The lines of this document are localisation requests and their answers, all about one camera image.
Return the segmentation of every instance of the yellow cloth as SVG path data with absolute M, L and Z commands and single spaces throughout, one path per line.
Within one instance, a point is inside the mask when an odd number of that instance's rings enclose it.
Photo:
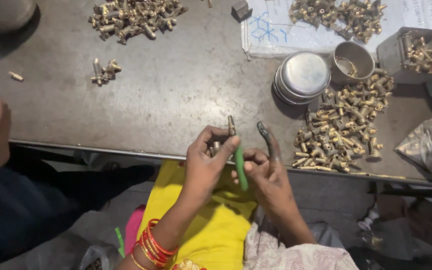
M 149 196 L 138 238 L 150 219 L 160 219 L 176 202 L 184 183 L 184 167 L 165 160 Z M 251 192 L 243 192 L 231 179 L 233 166 L 226 165 L 211 201 L 198 213 L 184 234 L 177 254 L 166 269 L 184 259 L 208 270 L 241 270 L 244 237 L 257 206 Z

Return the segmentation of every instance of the green plastic piece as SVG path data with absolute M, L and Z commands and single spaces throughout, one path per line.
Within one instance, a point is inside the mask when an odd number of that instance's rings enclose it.
M 116 231 L 116 235 L 117 235 L 117 239 L 119 241 L 119 248 L 117 249 L 119 251 L 119 254 L 121 255 L 121 257 L 126 257 L 126 255 L 124 255 L 124 241 L 123 241 L 123 236 L 121 236 L 121 232 L 120 232 L 120 228 L 116 227 L 116 229 L 114 229 Z
M 237 150 L 234 153 L 234 163 L 236 164 L 236 172 L 239 186 L 243 191 L 246 191 L 248 190 L 248 180 L 246 179 L 246 175 L 244 175 L 244 159 L 243 149 L 241 148 L 241 145 L 237 147 Z

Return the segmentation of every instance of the metal container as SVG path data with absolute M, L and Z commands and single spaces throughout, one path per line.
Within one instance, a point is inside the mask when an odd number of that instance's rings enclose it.
M 24 26 L 35 10 L 35 0 L 0 0 L 0 34 Z
M 288 56 L 274 75 L 273 90 L 290 105 L 307 104 L 328 87 L 331 71 L 325 59 L 310 51 Z
M 329 57 L 331 81 L 337 85 L 358 83 L 375 71 L 375 59 L 367 49 L 355 42 L 345 41 Z
M 432 74 L 414 72 L 403 66 L 406 57 L 401 37 L 408 32 L 415 38 L 424 37 L 427 49 L 432 49 L 432 29 L 402 27 L 378 45 L 379 66 L 388 72 L 388 76 L 394 77 L 396 83 L 418 85 L 432 80 Z

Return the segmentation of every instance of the dark trousers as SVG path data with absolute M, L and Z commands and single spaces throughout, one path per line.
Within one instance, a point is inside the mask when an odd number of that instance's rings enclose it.
M 127 188 L 147 181 L 152 166 L 113 171 L 57 172 L 14 147 L 0 168 L 0 263 L 69 229 Z

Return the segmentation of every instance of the metal workbench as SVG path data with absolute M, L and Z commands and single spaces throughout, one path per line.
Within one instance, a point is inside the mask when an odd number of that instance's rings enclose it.
M 39 0 L 27 27 L 0 37 L 0 95 L 12 109 L 12 141 L 183 158 L 204 126 L 224 127 L 231 114 L 243 147 L 266 149 L 256 129 L 263 120 L 279 140 L 284 163 L 292 163 L 306 107 L 285 105 L 272 93 L 279 60 L 245 58 L 233 2 L 213 1 L 210 9 L 206 1 L 183 0 L 189 11 L 177 17 L 174 31 L 157 32 L 154 41 L 141 34 L 126 46 L 116 37 L 103 41 L 92 29 L 87 18 L 94 3 Z M 94 58 L 104 65 L 117 59 L 123 70 L 98 87 L 89 79 Z M 24 82 L 10 79 L 8 71 Z M 432 99 L 423 86 L 399 85 L 375 122 L 383 159 L 361 162 L 363 171 L 432 186 L 423 180 L 431 175 L 393 151 L 430 118 Z

